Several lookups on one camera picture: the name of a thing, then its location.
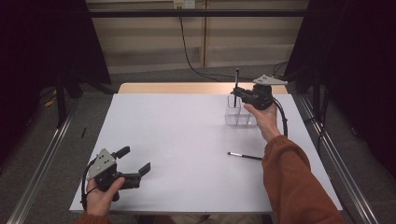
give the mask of transparent cup holder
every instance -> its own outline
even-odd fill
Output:
[[[241,98],[234,95],[227,96],[225,123],[230,126],[257,125],[256,118],[243,107]]]

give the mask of black curtain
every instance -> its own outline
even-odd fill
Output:
[[[110,83],[83,0],[0,1],[0,162],[18,142],[44,87],[79,74]]]
[[[396,17],[388,0],[351,1],[323,83],[373,155],[396,177]]]

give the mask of orange jacket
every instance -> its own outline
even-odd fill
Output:
[[[310,171],[303,150],[280,135],[265,147],[264,186],[279,224],[345,223],[326,191]],[[76,224],[108,224],[107,217],[84,213]]]

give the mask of wrist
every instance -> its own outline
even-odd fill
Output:
[[[278,137],[280,135],[282,135],[282,134],[280,133],[278,128],[268,129],[268,130],[265,130],[265,132],[262,132],[262,137],[267,142],[271,141],[272,139],[274,139],[274,138],[276,138],[276,137]]]
[[[84,212],[80,220],[82,223],[108,223],[108,216],[96,216],[89,214],[88,212]]]
[[[95,216],[95,217],[106,217],[108,212],[103,210],[103,209],[99,209],[99,210],[87,209],[87,214],[90,215],[90,216]]]

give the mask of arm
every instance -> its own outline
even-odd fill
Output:
[[[125,178],[118,178],[106,192],[97,189],[94,179],[87,185],[87,211],[77,220],[76,224],[110,224],[107,217],[114,194],[122,187]]]
[[[280,134],[276,107],[264,111],[245,105],[267,141],[263,182],[278,223],[344,223],[326,191],[310,171],[303,150]]]

